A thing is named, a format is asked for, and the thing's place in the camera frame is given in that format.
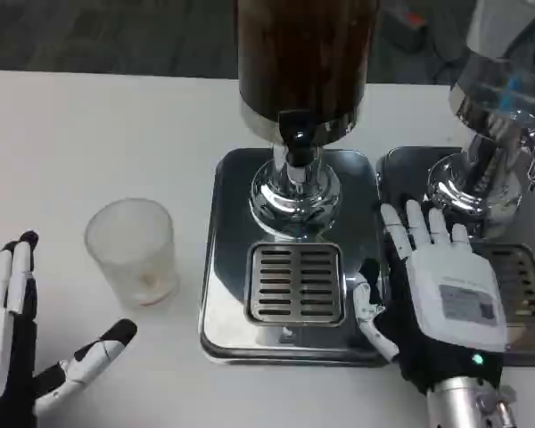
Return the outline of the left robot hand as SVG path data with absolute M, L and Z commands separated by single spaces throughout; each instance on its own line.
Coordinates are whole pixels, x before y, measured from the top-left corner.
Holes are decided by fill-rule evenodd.
M 137 333 L 127 318 L 39 374 L 37 284 L 34 251 L 39 236 L 29 230 L 0 250 L 0 427 L 35 427 L 46 412 L 82 392 Z

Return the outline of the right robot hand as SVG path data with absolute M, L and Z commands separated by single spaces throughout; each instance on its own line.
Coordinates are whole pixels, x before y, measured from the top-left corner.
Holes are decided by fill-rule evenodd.
M 380 214 L 390 294 L 378 290 L 378 262 L 365 259 L 352 289 L 359 330 L 423 394 L 454 378 L 498 388 L 508 333 L 490 262 L 437 208 L 409 199 L 404 217 L 389 203 Z

